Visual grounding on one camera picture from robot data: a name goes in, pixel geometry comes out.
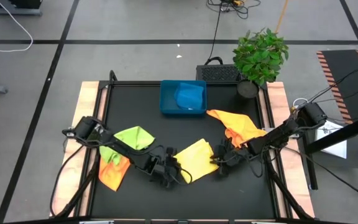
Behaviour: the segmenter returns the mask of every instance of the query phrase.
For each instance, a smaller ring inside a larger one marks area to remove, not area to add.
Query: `potted plant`
[[[257,96],[259,87],[265,82],[274,82],[280,66],[288,60],[288,46],[282,37],[277,37],[270,29],[260,32],[250,31],[239,38],[239,45],[233,52],[234,66],[241,74],[242,80],[237,84],[237,92],[243,98]]]

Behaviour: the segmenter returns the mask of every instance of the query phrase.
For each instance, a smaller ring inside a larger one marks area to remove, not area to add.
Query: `green cloth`
[[[136,150],[144,149],[145,147],[151,145],[154,141],[154,137],[140,126],[120,131],[115,134],[114,137],[120,139],[125,144]],[[110,147],[101,146],[99,147],[99,151],[100,156],[107,163],[112,161],[115,165],[118,165],[121,160],[120,153],[114,151]]]

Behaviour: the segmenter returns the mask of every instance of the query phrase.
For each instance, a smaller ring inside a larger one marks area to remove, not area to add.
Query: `blue plastic container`
[[[201,107],[198,106],[200,99],[197,96],[199,91],[202,91]],[[186,108],[187,106],[199,109],[189,110]],[[205,113],[206,82],[198,80],[162,80],[160,87],[160,111],[163,114]]]

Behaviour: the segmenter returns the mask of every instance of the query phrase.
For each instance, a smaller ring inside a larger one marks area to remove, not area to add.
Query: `towel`
[[[139,126],[123,130],[114,137],[136,150],[144,149],[154,141],[154,137]],[[102,158],[99,163],[99,179],[104,185],[116,191],[131,163],[128,158],[110,147],[101,146],[99,152]]]
[[[266,131],[257,129],[247,115],[219,110],[208,110],[206,113],[222,121],[226,127],[224,134],[227,138],[232,138],[235,147],[240,147],[241,143],[266,134]]]
[[[179,152],[174,157],[180,163],[182,169],[187,170],[194,182],[202,176],[209,174],[219,168],[218,165],[212,164],[210,157],[214,154],[211,146],[204,139],[200,139],[196,143],[187,147],[182,152]],[[181,175],[184,180],[189,184],[190,176],[185,172],[181,171]]]

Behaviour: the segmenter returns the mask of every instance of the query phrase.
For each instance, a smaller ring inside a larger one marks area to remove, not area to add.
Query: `green leaves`
[[[253,34],[248,30],[244,37],[239,38],[239,45],[233,52],[238,71],[259,85],[274,82],[284,59],[288,60],[284,38],[264,28]]]

